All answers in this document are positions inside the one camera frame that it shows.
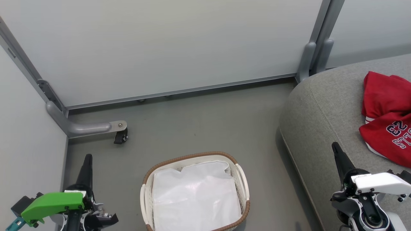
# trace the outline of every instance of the white wall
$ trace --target white wall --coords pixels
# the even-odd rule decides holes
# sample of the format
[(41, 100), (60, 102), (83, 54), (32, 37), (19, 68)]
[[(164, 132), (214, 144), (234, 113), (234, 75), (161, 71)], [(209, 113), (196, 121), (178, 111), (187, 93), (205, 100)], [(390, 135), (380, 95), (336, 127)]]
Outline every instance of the white wall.
[(410, 0), (345, 0), (327, 67), (411, 53)]
[[(21, 197), (60, 190), (66, 135), (2, 47), (0, 78), (0, 229), (4, 230), (16, 218), (10, 208)], [(37, 229), (54, 228), (55, 224), (47, 219)]]
[(291, 74), (322, 0), (0, 0), (65, 106)]

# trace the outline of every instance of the red shirt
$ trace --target red shirt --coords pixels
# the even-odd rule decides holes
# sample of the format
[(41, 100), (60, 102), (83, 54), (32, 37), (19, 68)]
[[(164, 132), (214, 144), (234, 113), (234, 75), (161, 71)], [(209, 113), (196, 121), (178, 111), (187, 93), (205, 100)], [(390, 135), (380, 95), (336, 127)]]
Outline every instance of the red shirt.
[(369, 72), (364, 89), (361, 136), (374, 153), (411, 168), (411, 83)]

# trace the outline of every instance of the gray cushion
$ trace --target gray cushion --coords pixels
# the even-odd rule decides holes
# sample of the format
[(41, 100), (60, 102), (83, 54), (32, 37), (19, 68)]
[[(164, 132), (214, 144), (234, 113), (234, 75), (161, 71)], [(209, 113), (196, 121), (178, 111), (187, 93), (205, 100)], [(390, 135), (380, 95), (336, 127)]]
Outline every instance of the gray cushion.
[[(358, 131), (364, 124), (363, 79), (368, 71), (411, 81), (411, 55), (356, 63), (311, 76), (292, 91), (280, 119), (284, 141), (327, 231), (338, 230), (342, 224), (329, 201), (340, 189), (332, 142), (340, 143), (357, 168), (371, 173), (389, 169), (411, 172), (370, 152)], [(400, 203), (396, 196), (386, 196), (381, 206), (397, 213), (411, 230), (411, 199)]]

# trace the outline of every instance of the metal frame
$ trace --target metal frame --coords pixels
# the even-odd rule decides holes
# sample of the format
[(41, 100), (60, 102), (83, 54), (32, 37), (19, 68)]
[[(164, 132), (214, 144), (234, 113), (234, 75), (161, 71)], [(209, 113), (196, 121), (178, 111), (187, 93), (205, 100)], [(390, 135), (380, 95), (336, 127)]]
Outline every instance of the metal frame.
[(225, 87), (231, 87), (231, 86), (237, 86), (237, 85), (243, 85), (243, 84), (249, 84), (249, 83), (258, 83), (258, 82), (270, 81), (273, 79), (295, 77), (296, 74), (297, 73), (283, 74), (283, 75), (272, 76), (272, 77), (244, 80), (244, 81), (239, 81), (239, 82), (234, 82), (234, 83), (223, 83), (223, 84), (217, 84), (217, 85), (206, 86), (206, 87), (190, 88), (190, 89), (185, 89), (185, 90), (177, 90), (177, 91), (170, 91), (170, 92), (150, 94), (150, 95), (134, 96), (134, 97), (122, 98), (122, 99), (112, 99), (112, 100), (89, 103), (89, 104), (79, 104), (79, 105), (74, 105), (74, 106), (67, 106), (66, 108), (68, 110), (73, 110), (73, 109), (81, 109), (81, 108), (108, 105), (108, 104), (123, 103), (123, 102), (129, 102), (129, 101), (144, 101), (145, 99), (156, 98), (156, 97), (177, 95), (177, 94), (190, 93), (190, 92), (198, 92), (198, 91), (211, 90), (211, 89), (217, 89), (217, 88), (225, 88)]
[(301, 83), (303, 80), (309, 77), (310, 68), (312, 66), (313, 57), (318, 48), (318, 37), (321, 32), (329, 5), (331, 0), (323, 0), (318, 12), (317, 19), (314, 24), (314, 28), (311, 33), (309, 42), (305, 45), (304, 51), (301, 56), (300, 65), (296, 74), (297, 83)]
[(7, 25), (4, 23), (3, 19), (0, 17), (0, 37), (2, 38), (0, 43), (9, 54), (10, 58), (14, 61), (21, 72), (30, 81), (32, 86), (36, 89), (37, 93), (42, 97), (44, 102), (52, 100), (55, 102), (63, 113), (66, 108), (60, 101), (58, 96), (55, 94), (50, 84), (43, 80), (34, 65), (31, 63), (30, 59), (27, 57), (23, 48), (17, 42), (16, 38), (13, 36)]
[[(0, 45), (9, 54), (10, 58), (14, 61), (16, 66), (20, 69), (20, 71), (31, 83), (37, 93), (44, 100), (44, 102), (46, 103), (47, 112), (60, 126), (61, 130), (67, 135), (68, 138), (76, 138), (81, 136), (111, 132), (117, 132), (117, 135), (123, 135), (123, 133), (127, 134), (127, 122), (125, 122), (124, 120), (92, 124), (78, 124), (69, 121), (67, 118), (69, 111), (64, 107), (60, 99), (54, 93), (50, 84), (46, 80), (43, 80), (41, 78), (40, 74), (28, 59), (27, 55), (24, 53), (23, 49), (16, 41), (1, 17)], [(122, 140), (121, 143), (125, 142), (126, 140), (127, 138), (125, 136), (124, 140)]]
[(92, 124), (78, 124), (71, 122), (63, 113), (61, 113), (60, 109), (52, 101), (46, 103), (46, 110), (69, 138), (121, 132), (127, 129), (127, 122), (124, 120)]
[[(80, 109), (93, 106), (101, 106), (106, 104), (116, 104), (121, 102), (128, 101), (137, 101), (144, 100), (154, 97), (169, 96), (181, 93), (196, 92), (202, 90), (209, 90), (215, 88), (224, 88), (229, 86), (269, 81), (273, 79), (295, 77), (297, 82), (300, 83), (304, 79), (308, 78), (310, 74), (315, 74), (317, 72), (325, 70), (325, 64), (327, 63), (329, 53), (332, 48), (333, 41), (329, 39), (332, 28), (335, 25), (338, 14), (341, 10), (344, 0), (323, 0), (320, 6), (319, 13), (317, 15), (316, 22), (309, 40), (309, 43), (305, 45), (304, 51), (300, 60), (300, 65), (298, 67), (297, 73), (285, 74), (280, 76), (272, 76), (261, 79), (253, 79), (246, 81), (239, 81), (234, 83), (219, 84), (213, 86), (191, 88), (186, 90), (177, 90), (171, 92), (164, 92), (151, 95), (142, 95), (135, 96), (123, 99), (113, 99), (102, 102), (80, 104), (74, 106), (64, 107), (62, 102), (59, 100), (57, 95), (53, 92), (53, 89), (50, 87), (50, 84), (43, 80), (35, 69), (34, 65), (31, 63), (27, 55), (24, 53), (23, 49), (14, 38), (13, 34), (10, 32), (8, 27), (4, 24), (4, 21), (0, 17), (0, 35), (4, 38), (5, 43), (7, 44), (7, 51), (10, 54), (10, 57), (15, 61), (19, 66), (20, 70), (25, 74), (26, 78), (32, 83), (33, 87), (36, 88), (37, 92), (41, 95), (45, 102), (49, 100), (55, 102), (57, 107), (65, 112), (66, 110)], [(39, 86), (46, 86), (46, 88), (39, 89)]]
[(334, 28), (335, 22), (341, 12), (344, 0), (331, 0), (328, 6), (324, 22), (321, 26), (314, 51), (314, 56), (311, 61), (310, 75), (319, 73), (326, 69), (328, 57), (330, 56), (334, 40), (330, 39), (331, 32)]

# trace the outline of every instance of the floor trim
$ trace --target floor trim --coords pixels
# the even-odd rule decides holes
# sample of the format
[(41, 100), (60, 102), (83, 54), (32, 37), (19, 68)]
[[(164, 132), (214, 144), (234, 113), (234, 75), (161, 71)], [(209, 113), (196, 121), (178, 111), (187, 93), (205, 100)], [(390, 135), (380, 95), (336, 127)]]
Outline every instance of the floor trim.
[(191, 89), (185, 89), (185, 90), (177, 90), (177, 91), (135, 96), (135, 97), (129, 97), (129, 98), (122, 98), (122, 99), (113, 99), (113, 100), (107, 100), (107, 101), (101, 101), (101, 102), (95, 102), (95, 103), (89, 103), (89, 104), (79, 104), (79, 105), (67, 106), (66, 109), (73, 110), (73, 109), (101, 106), (101, 105), (106, 105), (106, 104), (116, 104), (116, 103), (122, 103), (122, 102), (136, 101), (136, 100), (156, 98), (156, 97), (169, 96), (169, 95), (177, 95), (177, 94), (210, 90), (210, 89), (216, 89), (216, 88), (225, 88), (225, 87), (231, 87), (231, 86), (237, 86), (237, 85), (243, 85), (243, 84), (249, 84), (249, 83), (258, 83), (258, 82), (264, 82), (264, 81), (269, 81), (269, 80), (274, 80), (274, 79), (289, 78), (289, 77), (295, 77), (295, 76), (296, 76), (296, 73), (283, 74), (283, 75), (265, 77), (265, 78), (260, 78), (260, 79), (244, 80), (244, 81), (239, 81), (239, 82), (234, 82), (234, 83), (224, 83), (224, 84), (217, 84), (217, 85), (206, 86), (206, 87), (191, 88)]

